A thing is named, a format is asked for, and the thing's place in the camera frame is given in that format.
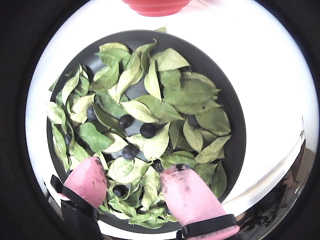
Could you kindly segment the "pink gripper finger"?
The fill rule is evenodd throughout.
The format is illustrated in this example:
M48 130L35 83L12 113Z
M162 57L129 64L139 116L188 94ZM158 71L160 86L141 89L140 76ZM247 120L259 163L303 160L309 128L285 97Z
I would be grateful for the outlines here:
M98 208L107 195L107 178L97 156L85 158L73 169L64 182L52 175L50 184L62 197L93 219L99 219Z
M167 208L181 225L177 240L225 240L238 233L235 216L193 169L178 163L159 176Z

